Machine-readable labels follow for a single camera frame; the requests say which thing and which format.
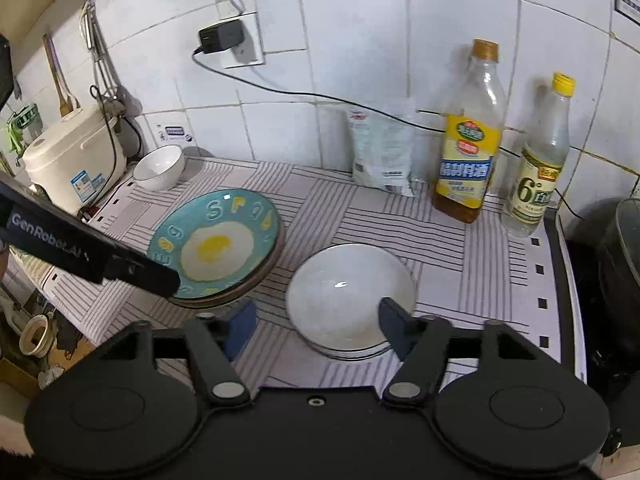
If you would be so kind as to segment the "white bowl black rim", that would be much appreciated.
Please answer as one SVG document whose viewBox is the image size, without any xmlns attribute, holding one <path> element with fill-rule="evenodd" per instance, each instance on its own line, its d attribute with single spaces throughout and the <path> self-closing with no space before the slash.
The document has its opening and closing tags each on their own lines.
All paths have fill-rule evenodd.
<svg viewBox="0 0 640 480">
<path fill-rule="evenodd" d="M 409 270 L 382 248 L 344 244 L 317 252 L 294 272 L 285 309 L 310 348 L 334 360 L 362 361 L 390 350 L 378 325 L 385 297 L 414 310 L 416 283 Z"/>
</svg>

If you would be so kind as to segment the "blue fried egg plate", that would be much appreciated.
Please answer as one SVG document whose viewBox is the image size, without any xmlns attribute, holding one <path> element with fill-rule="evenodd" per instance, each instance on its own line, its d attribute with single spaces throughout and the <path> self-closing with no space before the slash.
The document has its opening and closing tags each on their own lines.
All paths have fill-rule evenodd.
<svg viewBox="0 0 640 480">
<path fill-rule="evenodd" d="M 200 300 L 240 284 L 276 247 L 283 221 L 274 203 L 245 188 L 198 196 L 156 229 L 148 258 L 178 272 L 178 300 Z"/>
</svg>

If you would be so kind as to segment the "white rice cooker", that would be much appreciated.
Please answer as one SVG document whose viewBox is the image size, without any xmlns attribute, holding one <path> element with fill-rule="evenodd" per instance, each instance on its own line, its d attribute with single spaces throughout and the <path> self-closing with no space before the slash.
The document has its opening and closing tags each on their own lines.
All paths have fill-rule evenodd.
<svg viewBox="0 0 640 480">
<path fill-rule="evenodd" d="M 116 119 L 105 119 L 96 104 L 61 118 L 26 148 L 23 160 L 29 179 L 55 206 L 78 214 L 125 172 L 126 156 L 115 126 Z"/>
</svg>

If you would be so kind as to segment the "striped white table mat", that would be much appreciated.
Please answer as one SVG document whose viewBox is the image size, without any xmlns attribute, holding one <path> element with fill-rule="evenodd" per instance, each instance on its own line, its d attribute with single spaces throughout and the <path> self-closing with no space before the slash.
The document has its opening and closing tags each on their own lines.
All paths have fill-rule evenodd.
<svg viewBox="0 0 640 480">
<path fill-rule="evenodd" d="M 378 330 L 376 306 L 394 298 L 416 316 L 457 328 L 508 323 L 536 347 L 586 374 L 582 320 L 562 233 L 554 222 L 529 238 L 509 235 L 502 200 L 488 195 L 470 224 L 437 211 L 417 184 L 413 196 L 356 185 L 338 172 L 278 164 L 192 158 L 178 183 L 152 192 L 122 182 L 92 218 L 102 233 L 140 252 L 176 261 L 195 224 L 163 233 L 177 209 L 196 214 L 214 191 L 274 208 L 284 245 L 273 269 L 250 292 L 257 328 L 235 366 L 256 389 L 383 388 L 399 362 Z"/>
</svg>

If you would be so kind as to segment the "wooden spatula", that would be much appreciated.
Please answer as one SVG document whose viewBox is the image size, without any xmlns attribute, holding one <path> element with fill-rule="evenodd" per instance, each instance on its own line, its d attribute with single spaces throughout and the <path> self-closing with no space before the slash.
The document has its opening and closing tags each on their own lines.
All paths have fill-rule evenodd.
<svg viewBox="0 0 640 480">
<path fill-rule="evenodd" d="M 60 111 L 60 115 L 65 117 L 74 110 L 77 110 L 80 107 L 80 103 L 66 84 L 60 63 L 55 55 L 53 42 L 48 34 L 42 35 L 42 44 L 44 52 L 46 52 L 49 70 L 54 82 L 54 88 L 58 95 L 58 110 Z"/>
</svg>

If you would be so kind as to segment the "white salt bag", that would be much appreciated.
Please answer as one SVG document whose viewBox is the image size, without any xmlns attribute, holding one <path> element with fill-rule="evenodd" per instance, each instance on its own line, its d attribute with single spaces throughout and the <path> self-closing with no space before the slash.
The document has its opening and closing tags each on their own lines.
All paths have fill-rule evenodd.
<svg viewBox="0 0 640 480">
<path fill-rule="evenodd" d="M 361 186 L 413 197 L 411 166 L 416 114 L 413 99 L 370 104 L 389 118 L 362 106 L 347 107 L 352 140 L 352 178 Z"/>
</svg>

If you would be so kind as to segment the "white vinegar bottle yellow cap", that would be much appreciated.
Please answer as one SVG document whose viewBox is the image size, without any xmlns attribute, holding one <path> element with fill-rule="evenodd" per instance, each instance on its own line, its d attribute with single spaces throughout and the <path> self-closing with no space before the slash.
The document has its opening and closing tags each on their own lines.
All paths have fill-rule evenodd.
<svg viewBox="0 0 640 480">
<path fill-rule="evenodd" d="M 574 91 L 574 78 L 554 72 L 551 88 L 534 114 L 501 214 L 503 227 L 513 236 L 532 235 L 552 199 L 570 151 L 568 118 Z"/>
</svg>

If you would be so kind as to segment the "black stove pot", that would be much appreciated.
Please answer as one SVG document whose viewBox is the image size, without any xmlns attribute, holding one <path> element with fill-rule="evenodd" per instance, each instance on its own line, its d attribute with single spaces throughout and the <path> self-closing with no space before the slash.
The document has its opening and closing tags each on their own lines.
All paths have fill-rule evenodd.
<svg viewBox="0 0 640 480">
<path fill-rule="evenodd" d="M 567 241 L 584 331 L 588 385 L 623 446 L 639 443 L 639 201 L 605 200 Z"/>
</svg>

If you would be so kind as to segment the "yellow label cooking wine bottle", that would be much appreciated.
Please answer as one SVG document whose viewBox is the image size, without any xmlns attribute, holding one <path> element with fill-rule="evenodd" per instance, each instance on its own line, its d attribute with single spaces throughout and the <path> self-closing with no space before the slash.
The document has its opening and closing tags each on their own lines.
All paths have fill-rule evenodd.
<svg viewBox="0 0 640 480">
<path fill-rule="evenodd" d="M 498 76 L 499 46 L 476 38 L 446 118 L 434 207 L 464 223 L 480 215 L 506 117 Z"/>
</svg>

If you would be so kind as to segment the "black charger plug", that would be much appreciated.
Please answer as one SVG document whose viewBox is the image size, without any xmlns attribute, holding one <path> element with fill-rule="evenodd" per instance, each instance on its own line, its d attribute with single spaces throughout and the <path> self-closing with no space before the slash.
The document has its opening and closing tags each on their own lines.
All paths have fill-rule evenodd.
<svg viewBox="0 0 640 480">
<path fill-rule="evenodd" d="M 218 53 L 235 48 L 244 41 L 242 22 L 235 18 L 228 22 L 209 25 L 198 31 L 200 44 L 195 53 Z"/>
</svg>

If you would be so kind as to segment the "white wall socket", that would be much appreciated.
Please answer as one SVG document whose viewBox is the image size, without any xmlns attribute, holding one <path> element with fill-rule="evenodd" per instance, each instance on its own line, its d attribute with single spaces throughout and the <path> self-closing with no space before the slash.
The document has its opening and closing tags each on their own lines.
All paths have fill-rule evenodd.
<svg viewBox="0 0 640 480">
<path fill-rule="evenodd" d="M 220 64 L 226 70 L 248 66 L 262 65 L 266 62 L 262 33 L 260 32 L 258 13 L 244 13 L 232 18 L 224 18 L 218 24 L 240 22 L 242 24 L 243 41 L 228 50 L 219 53 Z"/>
</svg>

